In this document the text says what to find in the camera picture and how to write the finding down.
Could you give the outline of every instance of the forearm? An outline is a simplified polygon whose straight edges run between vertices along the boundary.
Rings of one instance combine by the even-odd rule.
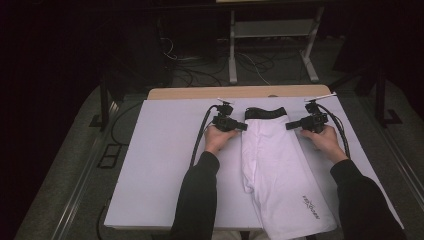
[[[216,213],[218,159],[203,152],[181,185],[171,239],[211,239]]]
[[[331,169],[337,183],[339,216],[345,239],[406,239],[377,184],[351,160]]]

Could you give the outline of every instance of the person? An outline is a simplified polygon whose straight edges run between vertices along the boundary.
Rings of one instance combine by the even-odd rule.
[[[205,151],[182,182],[175,219],[170,231],[173,240],[211,239],[216,213],[217,155],[237,131],[221,132],[214,126],[205,131]],[[345,240],[406,239],[377,184],[361,174],[340,148],[335,129],[324,126],[317,134],[301,130],[334,163],[330,173],[337,184],[339,217]]]

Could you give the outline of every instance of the black waistband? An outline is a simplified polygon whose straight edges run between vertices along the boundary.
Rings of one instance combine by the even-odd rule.
[[[244,114],[244,119],[275,119],[287,115],[283,107],[274,111],[267,111],[260,108],[248,108]]]

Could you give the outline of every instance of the folded garment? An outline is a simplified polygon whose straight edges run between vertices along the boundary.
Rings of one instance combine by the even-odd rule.
[[[337,227],[312,175],[299,141],[286,130],[284,108],[249,108],[242,133],[245,191],[271,239],[291,239]]]

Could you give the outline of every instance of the person's left hand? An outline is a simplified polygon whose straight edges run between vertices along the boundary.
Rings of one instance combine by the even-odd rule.
[[[205,131],[205,151],[213,153],[215,156],[218,154],[228,139],[236,136],[238,132],[236,130],[231,130],[228,132],[222,132],[217,129],[215,126],[209,126]]]

